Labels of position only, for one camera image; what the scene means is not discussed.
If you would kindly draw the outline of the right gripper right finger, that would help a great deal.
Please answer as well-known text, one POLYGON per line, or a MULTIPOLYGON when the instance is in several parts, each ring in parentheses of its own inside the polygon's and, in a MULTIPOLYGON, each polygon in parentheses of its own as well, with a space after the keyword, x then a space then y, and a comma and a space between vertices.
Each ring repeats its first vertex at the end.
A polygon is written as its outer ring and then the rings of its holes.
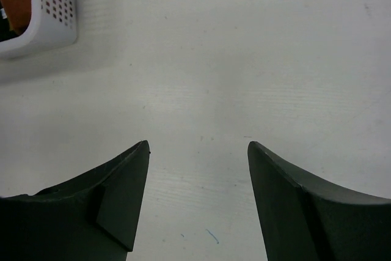
POLYGON ((329 182, 255 141, 247 155, 268 260, 390 260, 390 199, 329 182))

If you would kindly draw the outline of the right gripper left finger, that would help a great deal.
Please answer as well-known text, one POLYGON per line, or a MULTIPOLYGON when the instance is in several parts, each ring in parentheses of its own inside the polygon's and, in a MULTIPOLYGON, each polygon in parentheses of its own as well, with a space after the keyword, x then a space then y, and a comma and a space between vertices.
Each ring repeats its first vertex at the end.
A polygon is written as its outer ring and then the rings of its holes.
POLYGON ((150 159, 140 141, 77 177, 1 199, 2 260, 125 260, 150 159))

